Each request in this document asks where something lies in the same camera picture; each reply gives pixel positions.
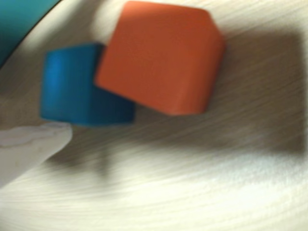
light-colored wood surface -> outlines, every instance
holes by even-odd
[[[107,42],[124,2],[63,0],[31,32],[0,70],[0,128],[41,123],[45,51]],[[0,191],[1,231],[308,230],[308,2],[159,2],[210,10],[227,39],[209,111],[75,128]]]

